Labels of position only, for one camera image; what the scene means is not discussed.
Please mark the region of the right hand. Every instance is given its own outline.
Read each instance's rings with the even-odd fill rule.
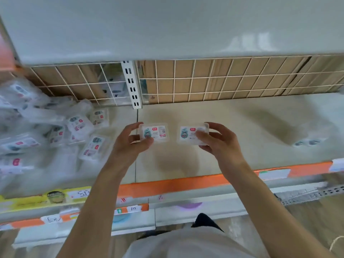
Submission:
[[[200,141],[207,144],[207,146],[200,146],[200,148],[215,156],[222,173],[226,176],[242,169],[243,166],[249,168],[241,152],[236,134],[222,124],[206,123],[209,124],[210,129],[217,130],[219,133],[209,132],[207,134],[196,131],[196,136]]]

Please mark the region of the stack of packages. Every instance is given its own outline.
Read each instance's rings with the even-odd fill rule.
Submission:
[[[78,158],[104,155],[110,138],[94,131],[109,126],[108,108],[94,109],[87,99],[48,97],[26,79],[5,82],[0,85],[0,173],[42,168],[48,153],[53,154],[49,169],[76,171]],[[81,151],[80,144],[85,144]]]

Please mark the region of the forearm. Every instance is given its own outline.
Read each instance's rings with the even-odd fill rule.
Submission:
[[[104,167],[57,258],[106,257],[120,176]]]
[[[224,173],[271,257],[334,257],[284,208],[248,164]]]

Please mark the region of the finger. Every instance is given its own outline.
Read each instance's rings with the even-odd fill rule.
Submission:
[[[218,142],[218,139],[217,139],[217,138],[213,138],[213,137],[212,137],[211,135],[209,135],[208,133],[205,133],[205,132],[199,131],[199,130],[196,131],[196,137],[197,137],[200,141],[206,143],[206,144],[209,145],[209,146],[214,146],[215,143]]]
[[[209,128],[210,129],[215,129],[218,132],[220,132],[222,135],[226,136],[233,136],[233,134],[235,135],[235,133],[231,130],[229,130],[226,126],[219,124],[219,123],[215,123],[215,122],[206,122],[209,124]]]
[[[200,148],[202,148],[203,150],[205,150],[206,152],[209,152],[209,153],[213,153],[213,150],[211,147],[209,146],[199,146]]]
[[[218,132],[209,132],[209,135],[212,136],[213,138],[217,138],[217,139],[224,141],[223,136]]]
[[[136,123],[133,123],[133,124],[130,124],[130,125],[127,125],[121,132],[121,134],[118,136],[118,138],[121,138],[121,139],[126,139],[127,136],[130,135],[130,133],[137,129],[139,127],[140,124],[143,124],[143,122],[136,122]]]
[[[129,143],[133,143],[134,141],[140,140],[140,135],[130,135],[128,137]]]
[[[130,146],[133,147],[137,153],[141,153],[147,150],[153,144],[153,142],[153,138],[145,138],[141,142],[131,144]]]

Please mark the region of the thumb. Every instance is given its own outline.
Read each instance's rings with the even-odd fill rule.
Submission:
[[[131,144],[130,146],[132,146],[136,152],[141,153],[147,150],[152,145],[153,142],[154,142],[153,138],[145,138],[141,142]]]
[[[205,132],[199,131],[199,130],[196,131],[196,137],[200,141],[202,141],[202,142],[206,143],[207,145],[209,145],[210,147],[217,142],[216,138],[213,138],[208,133],[205,133]]]

